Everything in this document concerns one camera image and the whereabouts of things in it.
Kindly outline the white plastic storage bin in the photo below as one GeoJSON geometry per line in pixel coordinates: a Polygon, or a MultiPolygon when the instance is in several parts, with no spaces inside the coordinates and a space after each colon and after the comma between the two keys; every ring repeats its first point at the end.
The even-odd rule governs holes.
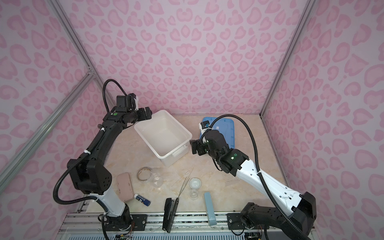
{"type": "Polygon", "coordinates": [[[134,129],[165,167],[188,153],[193,136],[166,110],[152,114],[150,120],[136,123],[134,129]]]}

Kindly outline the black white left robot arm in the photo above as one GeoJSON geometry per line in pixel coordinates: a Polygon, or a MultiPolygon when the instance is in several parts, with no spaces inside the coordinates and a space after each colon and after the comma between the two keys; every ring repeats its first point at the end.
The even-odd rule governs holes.
{"type": "Polygon", "coordinates": [[[150,108],[128,110],[114,107],[99,125],[99,132],[89,147],[67,164],[75,189],[86,195],[87,200],[99,204],[104,212],[99,217],[104,230],[130,230],[133,219],[125,204],[112,187],[112,174],[105,167],[110,150],[119,134],[136,122],[150,120],[150,108]]]}

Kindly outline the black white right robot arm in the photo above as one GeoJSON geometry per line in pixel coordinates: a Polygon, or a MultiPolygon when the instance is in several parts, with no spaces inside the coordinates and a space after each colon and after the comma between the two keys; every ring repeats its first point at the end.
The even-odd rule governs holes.
{"type": "Polygon", "coordinates": [[[253,186],[268,197],[272,207],[248,203],[241,212],[245,228],[256,225],[275,227],[292,240],[307,240],[317,218],[316,198],[301,194],[267,174],[246,154],[230,148],[217,130],[208,130],[203,139],[191,140],[192,153],[209,155],[220,169],[253,186]]]}

